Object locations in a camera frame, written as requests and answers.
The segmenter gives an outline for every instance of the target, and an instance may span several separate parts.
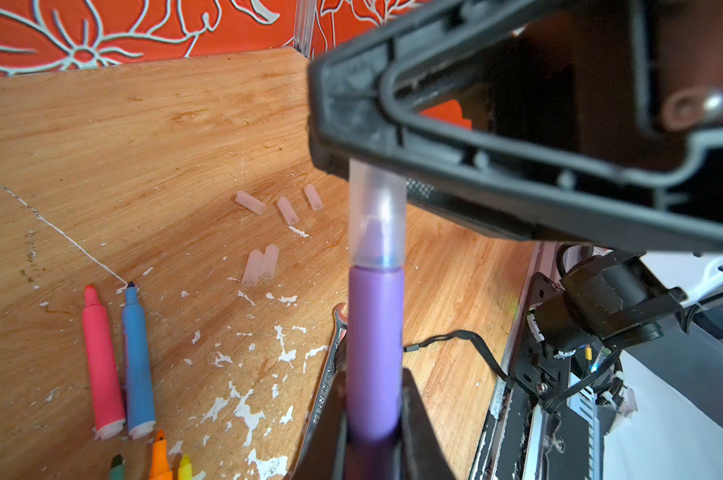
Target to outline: yellow marker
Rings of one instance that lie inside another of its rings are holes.
[[[180,467],[177,469],[177,480],[191,480],[192,476],[191,459],[187,455],[183,455]]]
[[[151,458],[151,472],[148,474],[148,478],[150,480],[172,480],[172,470],[167,462],[167,439],[164,437],[164,430],[159,430],[156,434]]]

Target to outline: wood grain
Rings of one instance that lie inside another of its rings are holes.
[[[293,468],[324,355],[306,354],[328,343],[331,308],[347,299],[347,185],[310,164],[306,62],[285,49],[0,78],[0,478],[104,478],[117,453],[128,478],[147,478],[150,458],[145,439],[92,440],[83,288],[97,286],[122,365],[122,283],[2,187],[141,287],[158,425],[170,447],[183,442],[195,472],[260,478],[247,463],[253,449]],[[324,200],[318,212],[302,194],[309,182]],[[267,210],[236,204],[239,189]],[[281,195],[308,238],[280,217]],[[467,328],[502,355],[532,246],[407,214],[405,342]],[[244,288],[229,279],[270,243],[280,247],[273,280]],[[292,365],[278,360],[276,326],[296,350]],[[215,366],[218,352],[232,363]],[[465,478],[493,376],[459,340],[405,363]],[[253,389],[246,403],[264,415],[246,447],[238,398],[203,420],[229,383]]]

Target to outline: translucent marker cap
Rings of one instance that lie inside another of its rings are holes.
[[[404,265],[407,180],[350,161],[350,262],[367,268]]]

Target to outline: black mechanical device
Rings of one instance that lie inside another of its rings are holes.
[[[309,82],[316,168],[347,180],[362,160],[482,234],[566,242],[560,283],[529,286],[471,478],[601,478],[619,352],[685,317],[642,254],[723,251],[723,0],[434,0],[316,59]],[[451,99],[473,129],[420,113]],[[609,253],[565,271],[570,244]],[[394,476],[448,478],[407,379]],[[339,401],[296,478],[342,478]]]

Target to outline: orange marker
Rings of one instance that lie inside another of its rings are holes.
[[[164,430],[156,434],[156,441],[153,443],[153,456],[151,457],[151,472],[149,480],[172,480],[172,470],[167,462],[167,439],[164,437]]]

